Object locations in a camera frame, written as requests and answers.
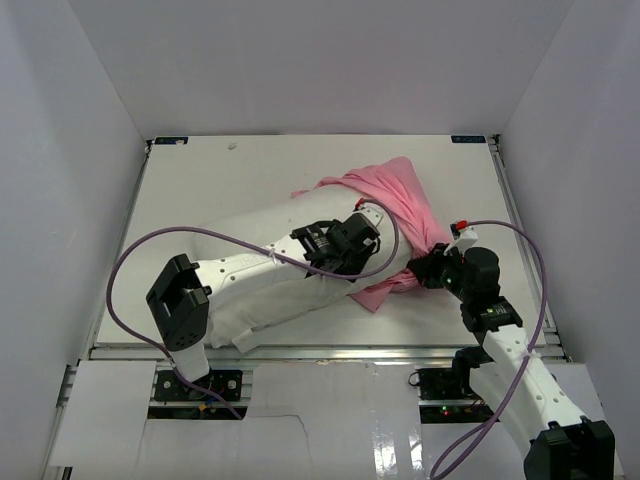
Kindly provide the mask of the pink floral pillowcase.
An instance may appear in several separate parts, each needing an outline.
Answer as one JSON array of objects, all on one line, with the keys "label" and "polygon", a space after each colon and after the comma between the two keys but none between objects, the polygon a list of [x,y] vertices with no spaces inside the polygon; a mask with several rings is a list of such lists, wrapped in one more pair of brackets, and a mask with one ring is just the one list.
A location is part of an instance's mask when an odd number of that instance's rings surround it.
[{"label": "pink floral pillowcase", "polygon": [[[325,177],[318,188],[339,185],[359,192],[365,198],[383,203],[393,213],[402,238],[411,247],[414,258],[429,253],[448,234],[436,220],[413,164],[397,157],[380,165],[352,169],[341,177]],[[404,293],[418,286],[418,281],[404,268],[384,280],[353,293],[351,298],[371,313],[376,312],[391,293]],[[289,318],[324,308],[344,297],[334,279],[316,280],[298,299],[282,304]]]}]

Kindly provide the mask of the white pillow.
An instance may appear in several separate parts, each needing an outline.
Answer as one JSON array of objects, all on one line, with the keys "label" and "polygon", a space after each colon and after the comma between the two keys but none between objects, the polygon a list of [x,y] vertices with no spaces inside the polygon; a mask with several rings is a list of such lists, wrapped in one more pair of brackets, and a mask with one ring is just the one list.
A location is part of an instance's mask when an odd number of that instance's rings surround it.
[{"label": "white pillow", "polygon": [[[213,291],[208,314],[212,347],[242,348],[256,331],[360,293],[406,266],[412,256],[406,238],[394,232],[383,210],[367,207],[364,213],[356,212],[359,197],[353,189],[326,186],[209,225],[209,230],[222,234],[219,240],[195,235],[197,275]],[[370,244],[375,253],[362,266],[362,278],[350,281],[311,274],[305,249],[292,232],[316,221],[350,217],[364,219],[381,234]]]}]

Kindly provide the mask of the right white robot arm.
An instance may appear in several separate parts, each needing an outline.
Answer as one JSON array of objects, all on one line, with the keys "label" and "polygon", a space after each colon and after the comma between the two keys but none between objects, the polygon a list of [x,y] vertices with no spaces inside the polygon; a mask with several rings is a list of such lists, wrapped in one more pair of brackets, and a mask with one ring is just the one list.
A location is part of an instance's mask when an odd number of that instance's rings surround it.
[{"label": "right white robot arm", "polygon": [[459,300],[478,344],[456,353],[452,388],[486,402],[491,421],[501,423],[518,447],[525,477],[613,478],[611,428],[590,419],[530,349],[522,319],[500,293],[498,256],[484,247],[459,252],[439,244],[408,268],[421,286],[445,289]]}]

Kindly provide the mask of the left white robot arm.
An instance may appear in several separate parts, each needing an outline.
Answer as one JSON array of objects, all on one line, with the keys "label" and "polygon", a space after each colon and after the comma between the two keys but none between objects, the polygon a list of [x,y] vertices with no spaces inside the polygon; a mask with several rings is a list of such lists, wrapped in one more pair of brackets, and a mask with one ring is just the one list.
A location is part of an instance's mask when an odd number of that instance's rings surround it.
[{"label": "left white robot arm", "polygon": [[146,295],[165,348],[179,371],[177,387],[199,399],[211,387],[205,354],[210,310],[272,284],[313,273],[359,275],[380,249],[378,225],[384,215],[372,208],[347,219],[318,221],[295,229],[266,248],[265,255],[243,253],[215,260],[172,257]]}]

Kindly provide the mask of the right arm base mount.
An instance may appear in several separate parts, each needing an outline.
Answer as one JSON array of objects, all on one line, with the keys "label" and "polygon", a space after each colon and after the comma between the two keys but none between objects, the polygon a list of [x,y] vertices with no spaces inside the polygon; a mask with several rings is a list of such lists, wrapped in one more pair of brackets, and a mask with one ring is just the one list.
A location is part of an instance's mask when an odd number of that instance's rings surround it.
[{"label": "right arm base mount", "polygon": [[407,383],[417,390],[423,425],[483,423],[493,414],[485,399],[471,389],[470,374],[485,364],[493,364],[481,347],[456,352],[451,365],[414,370]]}]

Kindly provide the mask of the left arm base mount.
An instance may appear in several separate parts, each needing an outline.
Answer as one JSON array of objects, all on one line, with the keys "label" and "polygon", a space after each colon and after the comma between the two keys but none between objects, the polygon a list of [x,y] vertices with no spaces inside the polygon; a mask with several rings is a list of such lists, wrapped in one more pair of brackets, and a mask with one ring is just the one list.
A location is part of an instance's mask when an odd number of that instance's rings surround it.
[{"label": "left arm base mount", "polygon": [[237,369],[211,370],[195,380],[195,388],[172,370],[159,370],[154,379],[148,418],[155,420],[242,420],[250,391]]}]

